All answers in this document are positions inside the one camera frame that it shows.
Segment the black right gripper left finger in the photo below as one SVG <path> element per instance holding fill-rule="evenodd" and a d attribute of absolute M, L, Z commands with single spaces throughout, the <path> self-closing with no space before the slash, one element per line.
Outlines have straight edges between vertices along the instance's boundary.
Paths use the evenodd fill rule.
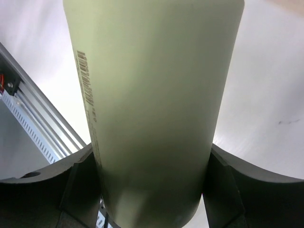
<path fill-rule="evenodd" d="M 101 199 L 89 144 L 21 178 L 0 182 L 2 228 L 94 228 Z"/>

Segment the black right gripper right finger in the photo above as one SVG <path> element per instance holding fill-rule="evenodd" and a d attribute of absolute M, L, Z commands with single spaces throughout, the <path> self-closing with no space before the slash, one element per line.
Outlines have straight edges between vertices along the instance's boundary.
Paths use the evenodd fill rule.
<path fill-rule="evenodd" d="M 212 146 L 202 192 L 211 228 L 302 228 L 304 181 Z"/>

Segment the small sage green bottle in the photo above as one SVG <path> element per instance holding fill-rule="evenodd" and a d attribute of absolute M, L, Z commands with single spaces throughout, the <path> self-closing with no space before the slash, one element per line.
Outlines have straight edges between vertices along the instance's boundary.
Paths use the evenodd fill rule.
<path fill-rule="evenodd" d="M 66 0 L 105 208 L 181 228 L 202 194 L 242 0 Z"/>

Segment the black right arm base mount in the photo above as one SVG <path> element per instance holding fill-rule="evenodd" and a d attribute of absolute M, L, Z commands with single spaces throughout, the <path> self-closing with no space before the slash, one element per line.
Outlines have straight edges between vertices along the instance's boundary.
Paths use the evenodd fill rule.
<path fill-rule="evenodd" d="M 0 94 L 5 91 L 9 95 L 14 95 L 18 88 L 21 78 L 13 67 L 0 63 Z"/>

